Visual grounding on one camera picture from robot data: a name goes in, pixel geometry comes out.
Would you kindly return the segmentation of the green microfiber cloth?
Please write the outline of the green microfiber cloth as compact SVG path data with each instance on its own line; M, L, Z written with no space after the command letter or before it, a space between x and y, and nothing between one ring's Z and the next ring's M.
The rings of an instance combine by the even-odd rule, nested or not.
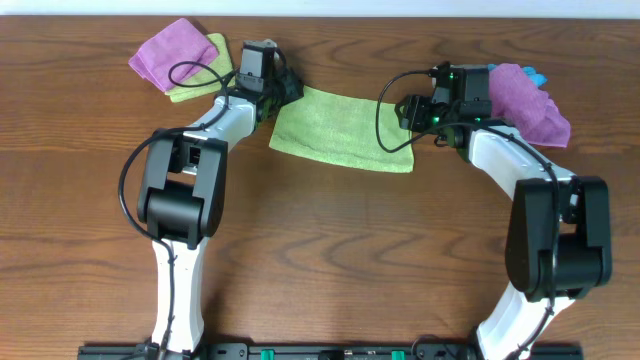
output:
M304 97L278 113L269 147L332 165L376 172L410 173L412 149L387 153L410 139L399 128L394 106L324 92L306 86Z

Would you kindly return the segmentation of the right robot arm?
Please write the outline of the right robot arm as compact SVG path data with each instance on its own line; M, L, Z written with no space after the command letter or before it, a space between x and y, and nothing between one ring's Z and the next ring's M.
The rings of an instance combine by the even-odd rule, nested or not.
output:
M400 128L431 135L485 172L511 199L505 248L509 283L466 344L416 341L415 359L581 359L578 345L540 345L551 321L612 275L609 191L596 176L555 165L492 114L487 67L444 62L426 71L430 96L395 106Z

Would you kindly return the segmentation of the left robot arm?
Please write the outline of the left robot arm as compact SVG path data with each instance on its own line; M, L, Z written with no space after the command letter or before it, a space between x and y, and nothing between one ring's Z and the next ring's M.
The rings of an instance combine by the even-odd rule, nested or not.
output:
M150 359L193 359L204 332L201 284L204 253L220 224L229 151L258 124L303 96L290 68L235 84L185 130L150 144L137 216L155 238L158 313Z

